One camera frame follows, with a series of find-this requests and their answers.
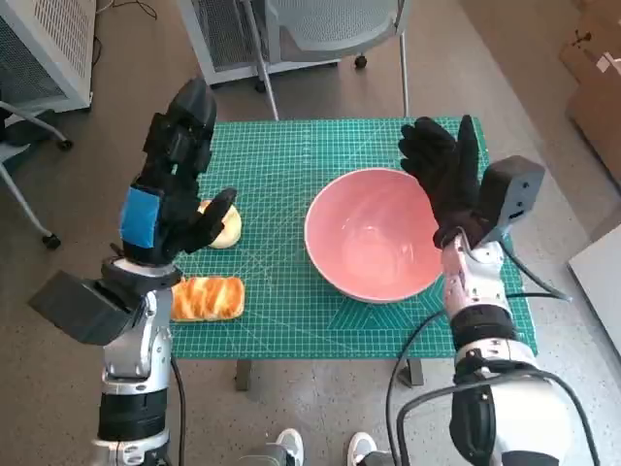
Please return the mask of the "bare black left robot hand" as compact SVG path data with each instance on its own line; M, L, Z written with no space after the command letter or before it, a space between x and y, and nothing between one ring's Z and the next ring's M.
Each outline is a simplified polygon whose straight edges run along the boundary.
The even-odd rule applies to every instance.
M199 181L212 159L216 103L202 78L185 83L165 113L151 120L146 161L121 211L120 239L128 260L149 266L207 247L224 229L237 190L226 187L199 211Z

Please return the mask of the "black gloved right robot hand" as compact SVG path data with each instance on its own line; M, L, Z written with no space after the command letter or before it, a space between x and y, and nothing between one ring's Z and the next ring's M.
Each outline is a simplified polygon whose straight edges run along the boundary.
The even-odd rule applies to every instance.
M479 147L472 118L462 117L456 137L426 116L403 125L401 134L401 167L429 198L438 224L435 246L441 250L463 233L475 248L489 232L490 222L477 206Z

